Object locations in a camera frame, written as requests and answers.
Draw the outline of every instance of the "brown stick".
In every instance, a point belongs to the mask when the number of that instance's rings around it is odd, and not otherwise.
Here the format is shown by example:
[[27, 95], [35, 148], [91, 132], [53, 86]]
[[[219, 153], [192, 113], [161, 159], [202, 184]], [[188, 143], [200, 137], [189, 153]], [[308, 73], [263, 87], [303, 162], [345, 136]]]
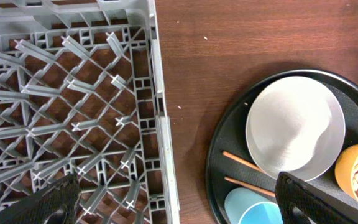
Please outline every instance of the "brown stick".
[[265, 194], [265, 195], [268, 195], [268, 196], [271, 196], [271, 197], [276, 197], [274, 192], [262, 189], [260, 187], [254, 186], [252, 184], [247, 184], [247, 183], [241, 182], [240, 180], [236, 180], [236, 179], [233, 179], [233, 178], [230, 178], [230, 177], [224, 177], [224, 179], [229, 181], [229, 182], [232, 182], [233, 184], [238, 184], [238, 185], [241, 185], [241, 186], [246, 187], [248, 189], [258, 191], [258, 192], [260, 192], [262, 194]]
[[226, 157], [228, 157], [228, 158], [230, 158], [230, 159], [232, 159], [232, 160], [234, 160], [234, 161], [237, 161], [237, 162], [239, 162], [239, 163], [241, 163], [241, 164], [243, 164], [243, 165], [246, 165], [247, 167], [253, 168], [253, 169], [256, 170], [256, 171], [259, 171], [259, 172], [261, 172], [261, 173], [263, 173], [263, 174], [266, 174], [266, 173], [265, 173], [263, 170], [261, 170], [259, 167], [253, 165], [252, 163], [250, 163], [250, 162], [248, 162], [248, 161], [245, 161], [245, 160], [241, 159], [241, 158], [238, 157], [238, 156], [235, 156], [235, 155], [231, 154], [230, 152], [223, 151], [223, 155], [226, 156]]

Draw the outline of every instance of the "blue cup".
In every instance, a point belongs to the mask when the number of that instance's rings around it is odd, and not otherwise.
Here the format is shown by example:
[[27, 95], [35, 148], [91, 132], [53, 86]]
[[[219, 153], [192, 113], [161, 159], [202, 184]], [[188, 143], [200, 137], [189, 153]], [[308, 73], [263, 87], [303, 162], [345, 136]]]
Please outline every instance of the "blue cup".
[[231, 224], [283, 223], [276, 203], [243, 187], [230, 191], [224, 201], [224, 209]]

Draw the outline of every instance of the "white plate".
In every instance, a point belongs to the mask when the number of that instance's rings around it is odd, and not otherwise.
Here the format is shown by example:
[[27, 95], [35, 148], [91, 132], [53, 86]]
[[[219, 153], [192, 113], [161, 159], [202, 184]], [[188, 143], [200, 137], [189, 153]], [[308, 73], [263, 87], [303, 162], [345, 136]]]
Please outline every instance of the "white plate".
[[266, 87], [252, 104], [246, 141], [255, 163], [276, 179], [287, 171], [305, 181], [337, 159], [345, 136], [342, 108], [333, 93], [306, 77], [287, 77]]

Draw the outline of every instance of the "black tray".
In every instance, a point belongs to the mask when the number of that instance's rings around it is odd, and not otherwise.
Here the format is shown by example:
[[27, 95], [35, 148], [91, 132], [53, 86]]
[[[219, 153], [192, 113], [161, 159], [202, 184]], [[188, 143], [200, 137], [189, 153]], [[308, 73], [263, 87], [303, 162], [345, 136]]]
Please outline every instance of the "black tray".
[[[263, 79], [246, 90], [227, 109], [215, 130], [209, 147], [206, 161], [206, 190], [209, 206], [217, 223], [229, 223], [224, 211], [224, 199], [232, 189], [238, 187], [238, 185], [225, 181], [224, 176], [227, 175], [274, 192], [274, 179], [224, 157], [222, 152], [228, 151], [253, 162], [245, 139], [246, 117], [249, 108], [266, 86], [276, 80], [290, 76], [313, 78], [328, 87], [338, 99], [345, 117], [346, 135], [342, 150], [358, 144], [358, 86], [356, 84], [331, 72], [310, 69], [282, 72]], [[334, 165], [322, 176], [310, 181], [309, 184], [358, 209], [358, 203], [337, 185]], [[268, 199], [276, 202], [272, 197], [268, 197]]]

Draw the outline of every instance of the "plastic crate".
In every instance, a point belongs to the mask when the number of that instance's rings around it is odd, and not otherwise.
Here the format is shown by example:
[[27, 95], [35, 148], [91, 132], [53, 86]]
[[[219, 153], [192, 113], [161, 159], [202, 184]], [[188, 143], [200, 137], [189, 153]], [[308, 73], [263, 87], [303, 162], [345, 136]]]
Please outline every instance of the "plastic crate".
[[0, 211], [69, 173], [77, 222], [179, 223], [153, 0], [0, 0]]

